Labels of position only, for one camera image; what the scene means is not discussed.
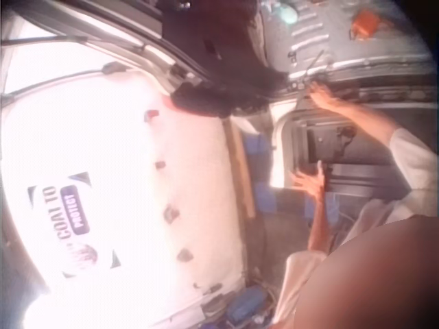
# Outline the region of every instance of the person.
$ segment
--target person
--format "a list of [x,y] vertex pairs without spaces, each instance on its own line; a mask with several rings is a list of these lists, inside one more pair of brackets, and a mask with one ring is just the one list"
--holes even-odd
[[[380,112],[338,99],[326,86],[315,82],[310,89],[310,97],[317,107],[345,116],[385,145],[411,188],[409,194],[399,201],[385,203],[383,200],[370,200],[361,210],[359,219],[342,245],[385,223],[409,219],[415,215],[438,215],[438,157],[435,153]],[[316,175],[306,175],[299,171],[292,174],[292,180],[294,188],[313,197],[315,212],[307,250],[296,252],[287,259],[283,286],[272,320],[273,329],[293,328],[300,291],[329,255],[331,242],[324,205],[325,176],[322,163],[318,162]]]

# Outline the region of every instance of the orange object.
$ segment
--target orange object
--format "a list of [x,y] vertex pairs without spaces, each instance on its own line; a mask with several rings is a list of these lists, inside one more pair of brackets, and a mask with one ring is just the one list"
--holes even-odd
[[363,9],[352,22],[351,38],[370,38],[377,32],[378,26],[382,22],[381,17],[377,14],[370,10]]

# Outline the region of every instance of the hand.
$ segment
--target hand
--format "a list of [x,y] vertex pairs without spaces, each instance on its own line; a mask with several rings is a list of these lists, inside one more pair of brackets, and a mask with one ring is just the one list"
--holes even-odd
[[334,97],[328,87],[323,84],[318,84],[317,82],[312,82],[309,86],[309,90],[309,96],[319,108],[337,112],[341,101],[337,97]]
[[324,173],[322,161],[317,162],[317,175],[307,175],[301,171],[291,174],[293,189],[307,192],[316,201],[324,197]]

